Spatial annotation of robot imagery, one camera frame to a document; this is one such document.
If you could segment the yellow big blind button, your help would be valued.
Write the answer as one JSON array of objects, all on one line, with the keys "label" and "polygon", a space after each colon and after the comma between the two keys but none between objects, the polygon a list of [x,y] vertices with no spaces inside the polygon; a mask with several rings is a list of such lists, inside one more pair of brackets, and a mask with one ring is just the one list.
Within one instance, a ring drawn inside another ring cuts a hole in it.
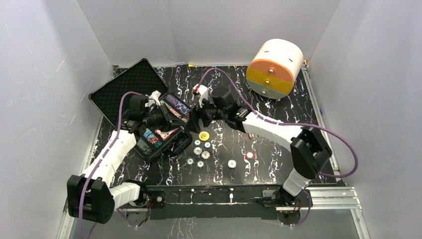
[{"label": "yellow big blind button", "polygon": [[210,138],[210,134],[207,131],[201,131],[199,133],[199,140],[201,141],[208,141]]}]

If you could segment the red playing card deck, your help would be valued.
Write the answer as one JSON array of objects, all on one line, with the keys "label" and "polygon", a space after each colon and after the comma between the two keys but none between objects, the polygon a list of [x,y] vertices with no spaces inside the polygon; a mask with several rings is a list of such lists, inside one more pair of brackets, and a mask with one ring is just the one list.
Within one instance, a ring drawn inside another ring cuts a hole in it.
[{"label": "red playing card deck", "polygon": [[155,130],[155,133],[160,136],[160,138],[162,140],[167,140],[170,136],[172,136],[175,132],[177,131],[177,129],[173,129],[170,131],[161,131],[159,129]]}]

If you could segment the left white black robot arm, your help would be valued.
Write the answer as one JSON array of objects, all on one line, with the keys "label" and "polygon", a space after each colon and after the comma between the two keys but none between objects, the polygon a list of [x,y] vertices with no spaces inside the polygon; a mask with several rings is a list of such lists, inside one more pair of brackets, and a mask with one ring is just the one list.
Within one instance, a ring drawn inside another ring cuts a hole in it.
[{"label": "left white black robot arm", "polygon": [[185,149],[192,139],[183,138],[187,121],[170,110],[159,91],[150,95],[125,93],[119,105],[117,129],[93,163],[67,181],[69,216],[105,224],[115,210],[126,204],[150,209],[160,196],[157,192],[148,191],[146,184],[137,180],[114,187],[112,179],[133,148],[140,150],[145,161],[157,158],[168,148]]}]

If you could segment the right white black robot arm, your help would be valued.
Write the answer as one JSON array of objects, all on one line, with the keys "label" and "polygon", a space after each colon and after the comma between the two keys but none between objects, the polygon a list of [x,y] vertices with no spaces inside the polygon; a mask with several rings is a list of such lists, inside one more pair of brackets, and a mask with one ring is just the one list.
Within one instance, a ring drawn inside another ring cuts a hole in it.
[{"label": "right white black robot arm", "polygon": [[262,205],[293,206],[309,182],[317,178],[320,170],[332,156],[332,150],[316,125],[289,125],[254,112],[238,104],[231,92],[216,88],[208,100],[208,88],[195,85],[198,103],[189,111],[186,129],[199,133],[216,120],[224,121],[230,128],[266,138],[287,149],[292,157],[293,169],[278,192],[257,200]]}]

